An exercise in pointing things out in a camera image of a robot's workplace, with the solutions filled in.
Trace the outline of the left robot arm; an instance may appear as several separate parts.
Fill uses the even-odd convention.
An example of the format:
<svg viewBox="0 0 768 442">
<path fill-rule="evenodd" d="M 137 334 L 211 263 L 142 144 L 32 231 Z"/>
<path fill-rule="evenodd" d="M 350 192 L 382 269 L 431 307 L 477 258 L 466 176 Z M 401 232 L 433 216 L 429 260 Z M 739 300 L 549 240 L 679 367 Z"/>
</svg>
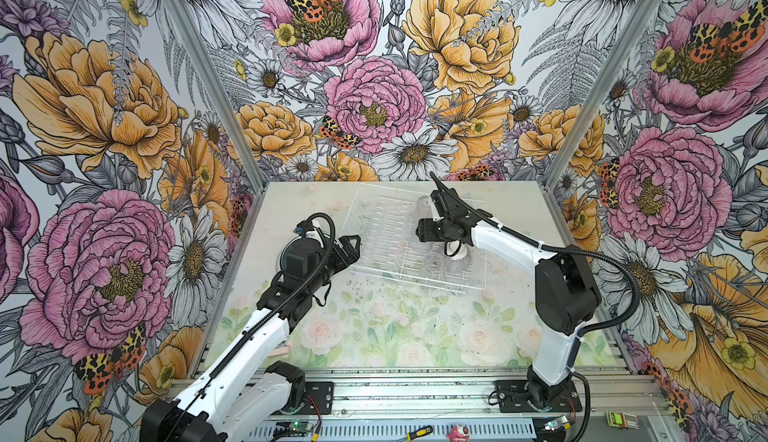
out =
<svg viewBox="0 0 768 442">
<path fill-rule="evenodd" d="M 302 369 L 266 359 L 316 303 L 316 292 L 360 258 L 357 235 L 334 238 L 316 228 L 283 249 L 279 270 L 240 337 L 173 400 L 144 412 L 142 441 L 242 441 L 264 419 L 295 412 L 307 398 Z"/>
</svg>

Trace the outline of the clear glass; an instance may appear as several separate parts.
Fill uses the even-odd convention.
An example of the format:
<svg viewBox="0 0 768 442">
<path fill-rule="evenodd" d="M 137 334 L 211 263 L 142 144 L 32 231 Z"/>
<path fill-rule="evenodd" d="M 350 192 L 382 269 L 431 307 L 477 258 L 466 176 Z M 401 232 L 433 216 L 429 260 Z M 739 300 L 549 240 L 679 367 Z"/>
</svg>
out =
<svg viewBox="0 0 768 442">
<path fill-rule="evenodd" d="M 422 266 L 422 275 L 425 279 L 438 282 L 447 280 L 446 273 L 451 263 L 451 259 L 442 252 L 430 252 L 424 258 Z"/>
<path fill-rule="evenodd" d="M 414 218 L 419 221 L 422 219 L 434 220 L 437 212 L 429 195 L 418 198 L 414 209 Z"/>
</svg>

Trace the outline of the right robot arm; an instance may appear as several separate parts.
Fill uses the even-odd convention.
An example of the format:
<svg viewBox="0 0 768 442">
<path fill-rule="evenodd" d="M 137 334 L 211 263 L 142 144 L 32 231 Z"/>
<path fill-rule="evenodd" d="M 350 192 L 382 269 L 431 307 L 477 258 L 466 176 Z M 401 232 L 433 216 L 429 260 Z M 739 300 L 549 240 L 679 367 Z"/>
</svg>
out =
<svg viewBox="0 0 768 442">
<path fill-rule="evenodd" d="M 527 403 L 537 411 L 554 407 L 572 380 L 585 327 L 601 303 L 587 257 L 575 246 L 556 247 L 505 225 L 491 213 L 465 202 L 458 192 L 430 174 L 432 216 L 418 221 L 421 242 L 440 242 L 447 257 L 476 247 L 505 259 L 533 279 L 534 304 L 544 323 L 539 350 L 528 368 Z"/>
</svg>

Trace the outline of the green rimmed plate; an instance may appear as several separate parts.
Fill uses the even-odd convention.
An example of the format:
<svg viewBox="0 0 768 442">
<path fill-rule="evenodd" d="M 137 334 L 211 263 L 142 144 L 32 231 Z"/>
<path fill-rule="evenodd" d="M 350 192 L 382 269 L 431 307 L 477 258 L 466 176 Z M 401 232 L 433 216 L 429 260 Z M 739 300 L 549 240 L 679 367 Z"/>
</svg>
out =
<svg viewBox="0 0 768 442">
<path fill-rule="evenodd" d="M 282 273 L 279 284 L 290 290 L 295 290 L 302 280 L 302 264 L 298 256 L 294 254 L 298 240 L 298 236 L 290 240 L 281 250 L 277 261 L 278 270 Z"/>
</svg>

